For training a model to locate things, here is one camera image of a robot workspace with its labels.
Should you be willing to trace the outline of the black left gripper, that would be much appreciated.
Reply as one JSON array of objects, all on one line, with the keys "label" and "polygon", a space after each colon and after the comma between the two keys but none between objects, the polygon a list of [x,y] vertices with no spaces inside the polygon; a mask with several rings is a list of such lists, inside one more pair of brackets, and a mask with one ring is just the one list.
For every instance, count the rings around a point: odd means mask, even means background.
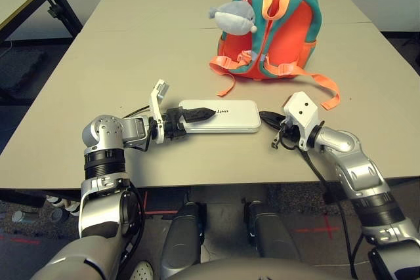
[{"label": "black left gripper", "polygon": [[216,114],[209,108],[183,109],[182,107],[169,108],[163,114],[163,129],[165,139],[177,139],[186,135],[186,129],[180,118],[183,116],[186,123],[195,123],[210,119]]}]

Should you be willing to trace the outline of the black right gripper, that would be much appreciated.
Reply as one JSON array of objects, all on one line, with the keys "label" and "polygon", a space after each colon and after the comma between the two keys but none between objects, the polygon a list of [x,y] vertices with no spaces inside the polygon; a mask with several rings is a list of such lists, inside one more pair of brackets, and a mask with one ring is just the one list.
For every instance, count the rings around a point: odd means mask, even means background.
[{"label": "black right gripper", "polygon": [[274,137],[271,147],[278,149],[279,145],[287,150],[295,150],[298,148],[300,140],[300,132],[298,126],[288,125],[284,123],[284,115],[271,111],[260,111],[260,118],[268,126],[278,130],[277,135]]}]

